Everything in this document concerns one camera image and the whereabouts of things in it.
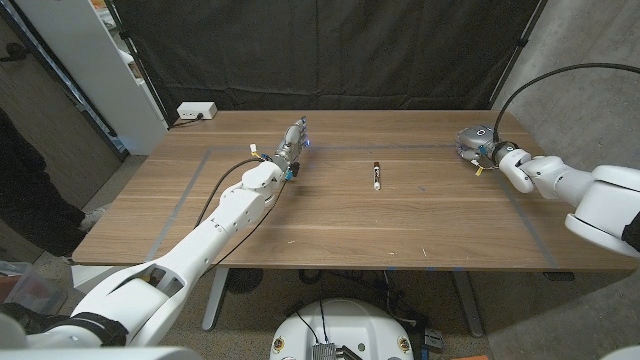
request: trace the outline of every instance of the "person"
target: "person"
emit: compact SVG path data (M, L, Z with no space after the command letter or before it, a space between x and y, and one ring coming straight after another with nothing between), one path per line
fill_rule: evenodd
M69 262L106 209L84 213L66 202L46 167L42 155L0 108L0 219L31 243Z

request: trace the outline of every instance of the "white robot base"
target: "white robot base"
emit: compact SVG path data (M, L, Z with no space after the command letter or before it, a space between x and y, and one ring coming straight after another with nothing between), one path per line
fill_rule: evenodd
M294 313L280 325L269 359L336 359L340 353L345 359L413 359L406 331L373 305L355 299L325 299L322 308L315 302L298 313L304 322Z

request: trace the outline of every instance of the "black cable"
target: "black cable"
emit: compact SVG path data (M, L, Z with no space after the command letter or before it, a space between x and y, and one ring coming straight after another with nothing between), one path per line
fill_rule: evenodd
M387 296L387 291L390 291L391 294L391 300L392 300L392 310L398 310L398 305L403 305L406 312L413 312L415 313L417 316L427 319L428 317L424 314L421 314L419 311L417 311L413 306L411 306L401 295L401 292L398 292L397 290L394 291L392 290L392 286L387 286L386 282L384 280L382 280L382 284L376 286L376 285L372 285L372 284L368 284L367 281L358 279L358 278L353 278L351 276L348 275L344 275L344 274L340 274L338 272L334 272L334 271L330 271L330 270L322 270L323 273L327 273L333 276L337 276L349 281L353 281L357 284L360 284L366 288L369 288L375 292L378 292L380 294L383 294L385 296L385 303L386 303L386 296Z
M180 124L173 124L171 126L169 126L169 129L173 129L173 128L177 128L177 127L182 127L191 123L194 123L198 120L201 120L204 117L204 115L202 113L198 113L198 116L196 116L195 119L191 119L191 120L187 120L185 122L181 122Z
M320 314L322 315L322 330L324 331L324 341L328 344L329 337L327 336L327 327L324 323L324 310L322 309L322 299L320 299Z
M262 222L264 221L264 219L267 218L267 216L269 216L269 214L271 213L271 211L273 211L273 209L276 207L276 203L278 202L278 200L280 199L280 194L282 194L282 190L284 190L285 185L287 185L288 181L285 181L282 184L282 188L280 188L280 192L278 193L278 197L273 201L273 205L271 206L271 209L269 209L269 211L267 211L266 214L264 214L264 216L262 217L262 220L260 220L260 222L258 222L256 224L256 227L253 228L253 230L251 230L251 232L244 237L244 239L242 239L242 241L240 241L238 243L238 245L234 246L233 249L231 249L231 251L229 251L227 253L227 255L223 256L222 259L220 259L220 261L218 261L217 263L215 263L212 267L208 268L207 271L205 271L202 276L207 275L207 273L209 273L209 271L215 269L218 265L220 265L221 262L223 262L227 257L229 257L229 255L231 255L234 251L236 251L236 249L242 245L243 242L245 242L245 240L247 240L249 238L249 236L251 236L251 234L253 234L256 230L258 230L258 227L260 226L260 224L262 224Z
M387 276L387 271L384 270L382 273L384 274L384 279L385 279L385 282L387 283L387 288L389 289L389 290L387 290L387 312L394 319L396 319L398 321L402 321L402 322L407 323L407 324L411 324L412 327L415 327L418 324L417 320L401 318L398 315L396 315L394 311L391 310L391 304L390 304L390 302L391 302L391 285L390 285L390 282L389 282L389 277Z
M504 115L505 111L507 111L507 107L509 106L509 104L511 104L511 101L513 101L513 98L515 98L518 94L520 94L524 89L528 88L529 86L537 83L540 80L546 79L550 76L556 75L556 74L560 74L563 73L565 71L570 71L570 70L575 70L575 69L584 69L584 68L604 68L604 69L616 69L616 70L624 70L624 71L629 71L632 73L636 73L636 74L640 74L640 68L637 68L635 66L629 66L629 65L622 65L622 64L612 64L612 63L585 63L585 64L576 64L576 65L571 65L571 66L565 66L562 67L560 69L557 70L553 70L550 71L546 74L540 75L537 78L529 81L528 83L522 85L520 88L518 88L518 90L516 90L513 94L511 94L511 96L509 96L509 98L507 99L507 101L504 103L504 105L502 106L502 109L500 110L500 113L498 114L498 118L496 119L496 123L493 126L493 141L495 143L499 143L500 142L500 136L498 135L498 126L500 125L500 120L502 120L502 115Z
M211 194L209 195L209 198L207 199L207 203L204 204L204 207L202 208L202 211L200 212L200 216L198 216L198 220L196 221L196 224L194 225L194 229L198 227L198 225L200 225L200 222L202 222L202 218L204 217L204 214L207 212L207 209L209 208L209 204L211 204L211 200L213 199L213 195L215 195L216 191L218 191L218 188L220 187L220 184L222 184L222 181L224 181L224 179L233 172L233 170L239 168L240 166L253 162L253 161L264 161L263 159L259 159L259 158L250 158L247 160L243 160L237 164L235 164L231 169L227 170L226 173L224 173L224 175L222 175L222 177L220 178L220 180L218 180L218 183L216 184L216 186L213 188L213 191L211 192Z
M313 333L313 336L316 338L316 344L320 344L320 341L318 341L318 335L316 335L316 332L313 331L313 329L311 328L311 326L309 325L308 322L304 321L304 319L302 318L302 316L300 316L300 313L298 312L298 310L296 310L296 315L298 315L298 317L300 318L300 320L302 320L302 322L307 325L307 327L309 328L309 330L311 330L311 332Z

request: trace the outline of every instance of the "wire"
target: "wire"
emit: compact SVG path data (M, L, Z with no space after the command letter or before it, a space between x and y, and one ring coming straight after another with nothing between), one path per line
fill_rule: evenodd
M513 98L515 98L518 94L520 94L524 89L528 88L529 86L537 83L540 80L546 79L550 76L556 75L556 74L560 74L566 71L570 71L570 70L575 70L575 69L584 69L584 68L604 68L604 69L616 69L616 70L624 70L624 71L629 71L632 73L636 73L636 74L640 74L640 68L637 68L635 66L629 66L629 65L622 65L622 64L612 64L612 63L585 63L585 64L576 64L576 65L571 65L571 66L565 66L562 67L560 69L556 69L553 71L550 71L546 74L540 75L537 78L529 81L528 83L522 85L521 87L518 88L518 90L516 90L513 94L511 94L511 96L509 96L509 98L507 99L507 101L504 103L504 105L502 105L502 109L500 110L500 113L498 114L498 118L496 119L496 123L493 126L493 141L495 143L500 142L500 136L498 135L498 126L500 125L500 121L502 120L502 116L504 115L505 111L507 111L507 107L509 106L509 104L511 104L511 101L513 101Z
M220 180L218 180L218 183L216 184L216 186L213 188L213 191L211 192L211 194L209 195L209 198L207 199L207 203L204 204L204 207L202 208L202 211L200 212L200 216L198 216L198 220L196 221L195 226L193 227L194 229L198 227L198 225L200 225L200 223L202 222L202 218L204 217L204 214L207 212L207 209L209 208L209 204L211 204L211 200L213 199L213 195L215 195L216 191L218 191L218 188L220 187L220 184L222 184L222 181L224 181L224 179L229 176L229 174L231 174L233 172L233 170L239 168L240 166L253 162L253 161L264 161L263 159L258 159L258 158L250 158L247 160L243 160L237 164L235 164L231 169L227 170L226 173L224 173L224 175L222 175L222 177L220 178Z
M253 230L251 230L251 232L244 237L244 239L242 239L242 241L240 241L236 246L233 247L233 249L231 249L231 251L229 251L227 253L227 255L223 256L222 259L220 259L217 263L215 263L212 267L208 268L207 271L205 271L202 276L207 275L207 273L209 273L209 271L215 269L218 265L220 265L221 262L223 262L227 257L229 257L229 255L231 255L234 251L236 251L236 249L242 245L243 242L245 242L245 240L247 240L249 238L249 236L251 236L251 234L253 234L256 230L258 230L258 227L260 226L260 224L262 224L262 222L264 221L264 219L267 218L267 216L269 216L269 214L271 213L271 211L273 211L273 209L276 207L276 203L278 202L278 200L280 200L280 194L282 194L282 190L284 190L285 185L287 185L288 181L285 181L282 184L282 188L280 188L280 192L278 193L278 197L274 200L273 205L271 206L271 209L269 209L269 211L267 211L266 214L264 214L264 216L262 217L262 220L260 220L260 222L258 222L256 224L256 227L253 228Z
M307 327L309 328L309 330L311 330L311 332L313 333L313 337L316 338L316 344L320 344L320 341L318 341L318 335L316 335L316 332L313 331L313 329L311 328L311 326L309 325L308 322L304 321L304 319L302 318L302 316L300 316L300 313L298 312L298 310L296 310L296 314L298 315L298 317L300 318L300 320L302 320L302 322L307 325Z
M187 125L187 124L194 123L194 122L196 122L196 121L198 121L198 120L201 120L203 117L204 117L204 115L203 115L202 113L198 113L198 116L196 116L196 118L195 118L195 119L187 120L187 121L185 121L185 122L181 122L180 124L173 124L173 125L169 126L169 129L173 129L173 128L177 128L177 127L182 127L182 126L185 126L185 125Z
M320 272L321 273L327 273L329 275L333 275L333 276L336 276L336 277L340 277L340 278L343 278L343 279L346 279L346 280L349 280L349 281L353 281L353 282L355 282L357 284L360 284L360 285L362 285L362 286L364 286L364 287L366 287L368 289L371 289L371 290L373 290L375 292L384 293L385 296L388 296L387 292L390 291L390 289L391 289L391 287L390 287L390 285L388 283L384 288L381 288L379 286L376 286L375 284L369 284L369 283L367 283L367 281L364 281L363 279L358 279L358 278L351 277L351 276L348 276L348 275L345 275L345 274L341 274L341 273L338 273L338 272L334 272L334 271L330 271L330 270L320 270ZM376 280L378 280L378 272L374 272L374 273L375 273L376 278L377 278ZM313 279L314 280L320 279L321 276L319 276L319 275L321 275L321 274L318 274ZM414 309L411 305L409 305L409 303L407 303L407 301L404 300L399 294L391 292L391 295L396 298L396 301L397 301L398 305L402 304L409 311L413 311L413 312L419 314L419 312L416 309Z
M387 277L387 271L384 270L384 281L387 283L387 311L389 312L389 315L393 316L394 319L398 320L398 321L402 321L402 322L406 322L408 324L410 324L411 326L416 326L416 324L418 323L416 320L409 320L409 319L404 319L401 318L399 316L394 315L394 313L391 311L391 306L389 305L389 299L391 297L390 294L390 286L389 286L389 278Z
M324 323L324 310L322 309L322 299L320 299L320 314L322 315L322 330L324 330L324 341L328 344L329 337L327 336L327 327Z

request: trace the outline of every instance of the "power strip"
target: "power strip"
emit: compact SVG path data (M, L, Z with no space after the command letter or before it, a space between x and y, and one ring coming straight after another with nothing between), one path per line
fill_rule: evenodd
M202 114L202 119L213 119L218 108L213 101L208 102L183 102L178 107L178 114L182 120L192 120Z

